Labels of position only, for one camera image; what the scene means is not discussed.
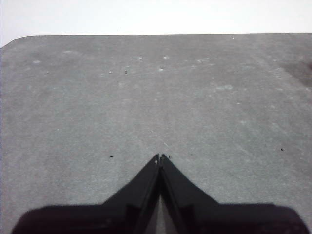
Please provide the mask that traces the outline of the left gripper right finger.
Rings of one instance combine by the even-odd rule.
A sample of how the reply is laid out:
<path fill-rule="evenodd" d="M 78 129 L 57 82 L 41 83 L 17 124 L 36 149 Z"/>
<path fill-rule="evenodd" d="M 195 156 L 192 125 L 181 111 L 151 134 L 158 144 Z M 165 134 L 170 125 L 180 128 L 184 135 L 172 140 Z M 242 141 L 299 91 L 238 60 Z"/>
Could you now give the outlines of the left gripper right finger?
<path fill-rule="evenodd" d="M 160 157 L 161 196 L 180 234 L 307 234 L 299 214 L 274 204 L 221 204 Z"/>

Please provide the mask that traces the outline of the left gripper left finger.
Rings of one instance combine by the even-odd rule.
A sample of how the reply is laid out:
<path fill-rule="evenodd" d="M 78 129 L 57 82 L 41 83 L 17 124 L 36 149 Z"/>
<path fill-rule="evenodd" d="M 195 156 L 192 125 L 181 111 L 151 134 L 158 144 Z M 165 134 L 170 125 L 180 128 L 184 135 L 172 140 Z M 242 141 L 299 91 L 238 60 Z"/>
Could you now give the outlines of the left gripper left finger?
<path fill-rule="evenodd" d="M 159 198 L 159 155 L 102 204 L 33 209 L 21 216 L 14 234 L 142 234 Z"/>

